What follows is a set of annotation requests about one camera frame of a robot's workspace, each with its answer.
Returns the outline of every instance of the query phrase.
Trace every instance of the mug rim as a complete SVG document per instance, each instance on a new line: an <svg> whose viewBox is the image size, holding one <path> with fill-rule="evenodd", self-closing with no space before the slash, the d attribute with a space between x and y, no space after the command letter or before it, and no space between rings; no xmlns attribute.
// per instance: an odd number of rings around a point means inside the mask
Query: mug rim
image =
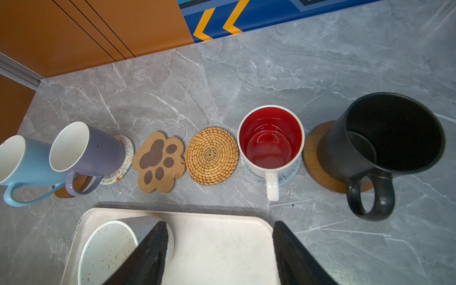
<svg viewBox="0 0 456 285"><path fill-rule="evenodd" d="M406 99L418 106L420 106L424 111L427 111L427 113L429 113L431 115L431 117L436 121L437 123L437 126L439 128L439 131L440 131L440 134L442 136L442 143L440 145L440 149L439 149L439 153L435 156L435 158L426 166L422 167L422 168L419 168L419 169L415 169L415 170L408 170L408 171L404 171L404 170L395 170L395 169L391 169L391 168L387 168L387 167L383 167L383 166L380 166L376 163L373 163L372 161L368 160L366 157L364 157L356 148L355 146L352 144L352 142L350 141L349 137L348 137L348 129L347 129L347 120L348 120L348 114L350 113L350 111L353 109L353 107L359 103L359 101L365 99L365 98L368 98L368 97L371 97L371 96L376 96L376 95L393 95L393 96L397 96L397 97L401 97L403 99ZM433 167L439 160L440 158L442 158L443 156L443 152L445 150L445 144L446 144L446 138L445 138L445 132L443 131L443 128L442 128L442 125L439 121L439 119L437 119L437 117L434 115L434 113L429 110L429 108L427 108L426 106L424 106L422 103L418 102L417 100L409 97L409 96L405 96L405 95L402 95L402 94L399 94L399 93L394 93L394 92L374 92L374 93L369 93L369 94L366 94L366 95L363 95L361 97L359 97L358 99L356 99L353 103L350 104L350 106L348 106L347 110L345 111L345 114L344 114L344 118L343 118L343 127L344 127L344 135L347 139L347 141L349 142L350 146L352 147L352 149L362 158L364 159L367 163L369 163L370 165L372 165L374 168L376 169L379 169L379 170L382 170L382 171L385 171L385 172L390 172L390 173L394 173L394 174L399 174L399 175L410 175L410 174L415 174L415 173L419 173L419 172L422 172L422 171L426 171L428 169L430 169L431 167Z"/></svg>
<svg viewBox="0 0 456 285"><path fill-rule="evenodd" d="M260 109L264 109L264 108L269 108L269 107L273 107L273 108L279 108L279 109L282 109L286 112L288 112L289 114L291 114L295 120L298 122L299 124L299 127L301 128L301 146L299 147L299 151L296 153L296 155L290 160L290 162L288 162L287 164L285 164L284 166L281 166L281 167L277 167L277 168L264 168L264 167L260 167L256 164L254 164L253 162L251 162L247 156L244 154L242 148L241 148L241 144L239 142L239 135L241 133L241 127L242 125L244 124L244 121L255 111L257 110L260 110ZM305 137L304 137L304 127L302 126L302 123L301 121L299 120L298 116L296 116L295 113L291 112L290 110L288 110L287 108L285 107L282 107L282 106L278 106L278 105L263 105L263 106L260 106L260 107L256 107L255 109L251 110L247 115L245 115L244 119L242 119L241 123L239 124L239 128L238 128L238 137L237 137L237 142L238 142L238 148L239 148L239 152L241 153L242 157L249 163L251 163L252 165L254 165L255 167L257 167L258 169L264 171L264 172L273 172L273 171L280 171L280 170L283 170L289 166L291 166L295 160L301 155L302 153L302 150L304 148L304 141L305 141Z"/></svg>
<svg viewBox="0 0 456 285"><path fill-rule="evenodd" d="M11 176L14 175L14 173L17 171L17 169L19 168L19 165L21 165L22 161L24 160L24 156L26 155L26 149L27 149L27 141L25 139L24 136L22 135L13 135L11 137L9 137L8 139L6 139L1 145L0 145L0 148L1 147L4 147L5 146L5 143L7 141L9 141L10 139L18 139L18 138L22 138L22 142L24 143L24 149L22 150L22 154L21 154L21 158L19 159L19 161L17 162L16 166L14 167L13 171L11 171L11 173L5 178L3 179L2 181L0 181L0 184L3 184L5 183L8 179L11 178Z"/></svg>
<svg viewBox="0 0 456 285"><path fill-rule="evenodd" d="M105 226L113 224L113 223L124 226L130 232L131 236L133 237L133 241L135 242L135 246L138 247L139 243L138 243L138 239L137 239L137 237L135 235L135 232L133 231L133 229L127 223L119 221L119 220L111 220L111 221L107 221L107 222L101 224L90 235L90 237L88 238L88 240L87 240L87 242L84 245L84 248L82 250L81 257L79 258L79 266L78 266L78 284L80 284L79 283L79 280L81 278L80 272L81 272L81 269L82 269L82 266L83 266L82 259L83 259L83 256L84 256L84 252L87 249L87 246L89 245L90 241L92 241L92 239L94 238L94 236L95 236L95 234L97 233L98 230L100 230L102 227L105 227Z"/></svg>
<svg viewBox="0 0 456 285"><path fill-rule="evenodd" d="M61 134L63 134L63 132L64 132L68 127L73 126L73 125L75 125L75 124L83 124L83 125L86 127L86 129L87 129L88 135L87 135L87 142L86 142L86 144L85 144L85 146L84 146L84 150L82 151L82 153L81 153L81 155L78 157L78 159L77 159L70 167L68 167L68 168L66 168L66 169L64 169L64 170L57 170L57 169L54 168L54 166L52 166L52 163L51 163L51 154L52 154L52 150L54 149L55 143L56 143L57 139L61 136ZM84 153L85 153L85 151L86 151L86 149L87 149L89 140L90 140L90 129L88 128L88 125L87 125L86 123L84 123L84 122L81 122L81 121L72 122L72 123L70 123L69 125L67 125L65 128L63 128L63 129L60 131L60 133L57 135L57 137L54 139L54 141L52 142L51 150L49 151L49 165L51 166L52 170L57 171L57 172L66 172L66 171L68 171L69 169L71 169L73 166L75 166L75 165L79 162L79 160L81 159L81 157L84 155Z"/></svg>

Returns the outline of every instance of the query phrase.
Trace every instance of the white speckled mug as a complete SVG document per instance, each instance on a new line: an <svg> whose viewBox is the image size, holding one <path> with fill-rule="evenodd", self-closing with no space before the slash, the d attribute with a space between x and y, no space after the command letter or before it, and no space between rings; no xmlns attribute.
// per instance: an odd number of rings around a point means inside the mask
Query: white speckled mug
<svg viewBox="0 0 456 285"><path fill-rule="evenodd" d="M155 216L125 218L99 226L84 246L78 268L78 284L103 284L129 257L162 219ZM173 255L174 237L168 224L165 264Z"/></svg>

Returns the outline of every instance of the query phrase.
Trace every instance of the wooden coaster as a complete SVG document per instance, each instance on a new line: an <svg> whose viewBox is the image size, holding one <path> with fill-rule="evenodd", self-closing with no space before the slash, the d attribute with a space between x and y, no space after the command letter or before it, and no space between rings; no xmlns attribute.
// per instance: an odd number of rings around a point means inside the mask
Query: wooden coaster
<svg viewBox="0 0 456 285"><path fill-rule="evenodd" d="M329 176L320 163L318 162L316 155L316 148L318 143L323 138L323 136L329 131L329 129L334 125L336 121L329 121L323 124L316 126L306 137L304 142L304 150L302 152L302 157L304 159L304 166L307 169L309 175L315 180L318 184L325 187L328 190L346 193L345 182L336 180ZM361 192L365 192L373 188L372 182L365 182L361 186Z"/></svg>
<svg viewBox="0 0 456 285"><path fill-rule="evenodd" d="M74 189L76 189L77 192L81 193L82 191L84 191L87 188L87 186L90 184L91 180L92 180L91 176L85 176L85 175L76 176L76 178L74 179L74 182L73 182ZM73 195L68 194L65 187L62 187L59 190L55 191L54 194L57 197L64 198L64 199L74 197Z"/></svg>

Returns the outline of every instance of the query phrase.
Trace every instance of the paw-shaped cork coaster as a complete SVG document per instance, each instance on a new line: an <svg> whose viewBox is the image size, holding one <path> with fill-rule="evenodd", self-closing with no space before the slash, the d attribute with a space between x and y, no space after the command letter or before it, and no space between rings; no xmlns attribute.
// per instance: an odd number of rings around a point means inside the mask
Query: paw-shaped cork coaster
<svg viewBox="0 0 456 285"><path fill-rule="evenodd" d="M133 156L133 168L140 173L138 186L144 193L155 189L168 193L174 180L185 173L184 144L177 137L155 132Z"/></svg>

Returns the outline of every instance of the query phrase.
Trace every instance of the mug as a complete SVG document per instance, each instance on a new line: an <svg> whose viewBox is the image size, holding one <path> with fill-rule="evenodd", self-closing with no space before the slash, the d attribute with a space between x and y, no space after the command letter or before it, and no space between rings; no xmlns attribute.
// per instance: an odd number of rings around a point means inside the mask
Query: mug
<svg viewBox="0 0 456 285"><path fill-rule="evenodd" d="M317 158L327 174L345 182L351 211L380 221L393 212L393 177L431 168L444 148L442 126L429 109L407 96L379 92L348 107L321 139ZM366 176L375 192L369 212L360 192Z"/></svg>
<svg viewBox="0 0 456 285"><path fill-rule="evenodd" d="M248 113L238 129L239 152L256 175L265 178L269 201L279 200L278 176L301 155L304 128L290 110L266 105Z"/></svg>
<svg viewBox="0 0 456 285"><path fill-rule="evenodd" d="M3 199L13 207L30 206L65 187L65 174L49 166L51 145L42 141L14 135L0 145L0 185L8 186ZM55 186L41 197L20 202L13 198L13 191L21 186Z"/></svg>
<svg viewBox="0 0 456 285"><path fill-rule="evenodd" d="M154 226L155 216L118 219L99 226L84 246L78 267L78 284L103 284L128 258ZM168 230L165 266L174 252L174 237Z"/></svg>
<svg viewBox="0 0 456 285"><path fill-rule="evenodd" d="M49 164L53 170L67 173L67 192L81 196L92 192L103 176L116 172L124 157L125 148L116 138L83 122L74 122L66 126L52 143ZM84 192L74 189L74 179L78 174L95 177Z"/></svg>

